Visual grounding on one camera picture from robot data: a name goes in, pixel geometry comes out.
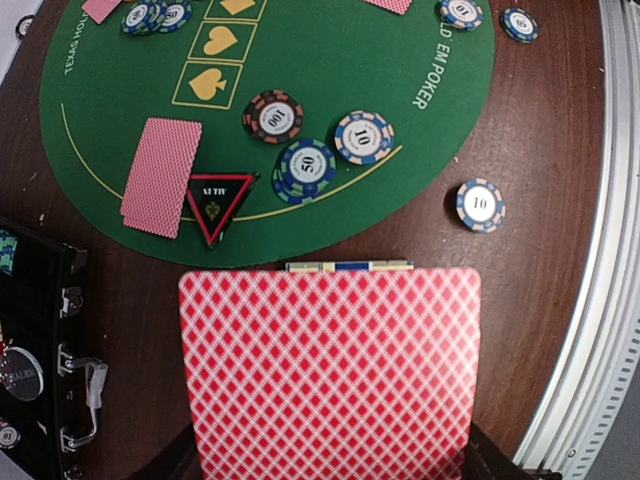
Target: black poker chip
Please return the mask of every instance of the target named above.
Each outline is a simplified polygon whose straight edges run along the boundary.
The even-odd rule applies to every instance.
[[[22,40],[27,36],[27,32],[29,31],[29,27],[31,27],[31,22],[35,15],[27,15],[26,17],[22,17],[18,24],[16,25],[16,36]]]

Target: red diamond pattern card back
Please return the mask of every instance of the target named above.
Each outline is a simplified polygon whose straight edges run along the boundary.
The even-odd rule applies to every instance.
[[[461,477],[474,270],[194,272],[180,313],[205,479]]]

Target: chip stack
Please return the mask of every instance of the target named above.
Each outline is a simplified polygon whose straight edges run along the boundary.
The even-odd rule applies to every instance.
[[[131,35],[171,33],[191,18],[188,0],[139,0],[122,19],[122,31]]]
[[[282,90],[256,95],[242,114],[242,124],[252,137],[271,145],[293,140],[302,129],[304,110]]]
[[[349,163],[373,165],[391,153],[395,138],[393,126],[382,115],[357,110],[340,121],[334,141]]]
[[[312,203],[336,175],[336,159],[319,140],[293,143],[273,169],[273,189],[289,205]]]

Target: card pair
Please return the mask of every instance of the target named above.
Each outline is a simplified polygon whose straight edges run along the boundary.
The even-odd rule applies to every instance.
[[[201,136],[198,122],[147,120],[120,208],[126,227],[177,238]]]
[[[390,10],[398,15],[404,15],[409,10],[413,0],[366,0],[366,2]]]

